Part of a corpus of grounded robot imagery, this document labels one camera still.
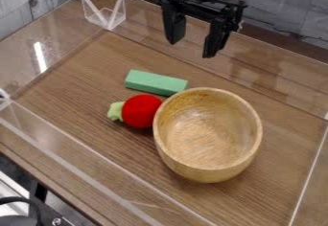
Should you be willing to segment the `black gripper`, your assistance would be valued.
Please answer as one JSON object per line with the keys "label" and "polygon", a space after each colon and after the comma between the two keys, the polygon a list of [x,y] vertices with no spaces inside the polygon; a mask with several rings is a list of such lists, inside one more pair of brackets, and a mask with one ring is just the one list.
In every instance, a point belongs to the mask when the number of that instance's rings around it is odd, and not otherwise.
{"label": "black gripper", "polygon": [[164,11],[164,31],[171,44],[176,44],[187,34],[187,15],[211,21],[205,37],[203,57],[215,57],[228,41],[233,22],[243,20],[246,0],[158,0]]}

